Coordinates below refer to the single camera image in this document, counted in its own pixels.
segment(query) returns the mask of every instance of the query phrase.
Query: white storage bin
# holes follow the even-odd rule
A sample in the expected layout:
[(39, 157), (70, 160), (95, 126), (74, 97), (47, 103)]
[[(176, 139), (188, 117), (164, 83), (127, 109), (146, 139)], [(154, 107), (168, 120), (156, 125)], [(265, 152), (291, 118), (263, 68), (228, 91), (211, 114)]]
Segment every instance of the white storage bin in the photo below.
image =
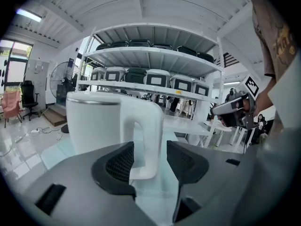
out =
[(192, 82), (192, 92), (199, 95), (208, 96), (209, 86), (204, 81), (194, 80)]
[(107, 68), (105, 73), (106, 81), (121, 81), (126, 73), (126, 70), (123, 67), (110, 67)]
[(144, 83), (147, 85), (155, 85), (161, 87), (170, 87), (170, 74), (165, 70), (151, 69), (146, 72)]
[(181, 75), (181, 74), (174, 75), (171, 78), (170, 83), (171, 83), (171, 87), (174, 89), (180, 89), (187, 92), (191, 92), (192, 90), (192, 78), (185, 75)]
[(106, 69), (99, 67), (92, 71), (90, 80), (92, 81), (100, 81), (104, 78)]

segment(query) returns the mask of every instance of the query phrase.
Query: mug handle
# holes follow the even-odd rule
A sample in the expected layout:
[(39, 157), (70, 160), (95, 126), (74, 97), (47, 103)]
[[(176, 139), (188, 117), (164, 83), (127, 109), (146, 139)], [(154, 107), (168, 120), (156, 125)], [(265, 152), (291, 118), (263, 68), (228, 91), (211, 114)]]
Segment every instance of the mug handle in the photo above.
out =
[(122, 141), (132, 141), (134, 126), (137, 122), (142, 127), (145, 166), (132, 168), (130, 179), (153, 178), (158, 171), (161, 150), (164, 115), (160, 106), (155, 103), (124, 97), (121, 101), (128, 106), (122, 110), (123, 127), (121, 128)]

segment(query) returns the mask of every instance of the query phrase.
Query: brown t-shirt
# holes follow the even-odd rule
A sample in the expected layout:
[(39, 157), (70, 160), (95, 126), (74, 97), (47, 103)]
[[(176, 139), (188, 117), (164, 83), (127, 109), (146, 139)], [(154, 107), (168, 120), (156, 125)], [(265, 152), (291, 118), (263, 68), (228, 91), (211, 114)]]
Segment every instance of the brown t-shirt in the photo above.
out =
[[(297, 54), (297, 42), (288, 24), (269, 0), (251, 0), (253, 3), (253, 24), (258, 35), (264, 59), (265, 75), (278, 81)], [(276, 135), (283, 128), (276, 112), (270, 135)]]

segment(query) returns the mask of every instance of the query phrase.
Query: shelf post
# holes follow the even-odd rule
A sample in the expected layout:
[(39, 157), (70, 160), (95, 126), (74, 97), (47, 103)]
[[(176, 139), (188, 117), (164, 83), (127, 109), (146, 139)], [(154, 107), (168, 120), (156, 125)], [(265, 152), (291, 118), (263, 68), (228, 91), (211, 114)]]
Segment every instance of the shelf post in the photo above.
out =
[(84, 63), (84, 54), (88, 51), (88, 47), (90, 48), (90, 42), (93, 38), (93, 35), (94, 35), (94, 32), (96, 30), (96, 27), (94, 27), (94, 29), (92, 30), (91, 34), (90, 34), (90, 37), (88, 39), (88, 42), (85, 46), (85, 49), (84, 49), (84, 52), (83, 52), (83, 55), (81, 57), (81, 60), (80, 60), (80, 64), (79, 64), (79, 72), (78, 72), (78, 75), (77, 75), (77, 80), (76, 80), (76, 87), (75, 87), (75, 91), (78, 91), (79, 90), (79, 81), (81, 80), (81, 70), (82, 70), (82, 67), (83, 67), (83, 63)]
[[(220, 82), (220, 93), (219, 93), (219, 96), (218, 96), (218, 104), (221, 104), (222, 103), (222, 94), (224, 92), (224, 82), (225, 82), (225, 77), (224, 77), (224, 75), (225, 75), (225, 72), (224, 72), (225, 63), (224, 63), (224, 53), (223, 53), (223, 50), (222, 50), (222, 42), (221, 42), (221, 39), (219, 37), (217, 37), (217, 43), (218, 43), (218, 47), (219, 47), (219, 54), (220, 54), (221, 68), (222, 68), (222, 70), (220, 71), (221, 82)], [(207, 148), (209, 146), (210, 140), (211, 140), (212, 135), (214, 133), (216, 122), (217, 122), (217, 116), (214, 116), (213, 123), (212, 123), (212, 126), (210, 128), (210, 133), (207, 136), (206, 142), (204, 144), (205, 148)]]

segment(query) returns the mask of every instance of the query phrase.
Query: white shelving rack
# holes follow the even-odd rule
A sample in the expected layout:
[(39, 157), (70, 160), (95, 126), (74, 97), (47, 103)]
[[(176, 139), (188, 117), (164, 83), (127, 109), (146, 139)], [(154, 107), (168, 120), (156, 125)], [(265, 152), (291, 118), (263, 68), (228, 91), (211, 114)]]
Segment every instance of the white shelving rack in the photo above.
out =
[[(207, 52), (214, 46), (219, 48), (220, 66), (210, 63), (204, 59), (184, 54), (174, 50), (166, 50), (160, 48), (147, 47), (120, 47), (107, 48), (98, 51), (90, 51), (92, 46), (92, 38), (97, 38), (100, 42), (116, 42), (119, 40), (145, 39), (148, 38), (151, 43), (170, 44), (174, 48), (183, 45), (194, 49), (195, 51)], [(224, 58), (220, 38), (213, 40), (206, 37), (202, 32), (186, 30), (177, 26), (156, 23), (132, 23), (111, 26), (91, 32), (84, 54), (82, 56), (79, 71), (83, 71), (83, 61), (86, 57), (97, 61), (105, 67), (122, 66), (124, 68), (142, 68), (162, 69), (169, 71), (171, 74), (183, 74), (192, 78), (199, 79), (218, 71), (221, 76), (219, 98), (214, 99), (211, 96), (203, 96), (182, 90), (164, 88), (159, 86), (136, 84), (119, 81), (82, 81), (78, 76), (76, 90), (79, 85), (96, 85), (114, 89), (127, 89), (141, 92), (150, 92), (153, 94), (161, 94), (184, 98), (194, 101), (209, 101), (220, 104), (222, 102), (223, 85), (224, 85)], [(213, 126), (210, 131), (198, 125), (199, 121), (192, 119), (191, 121), (184, 118), (165, 116), (165, 130), (182, 132), (185, 134), (194, 134), (207, 136), (204, 147), (208, 147), (213, 135), (217, 116), (214, 117)]]

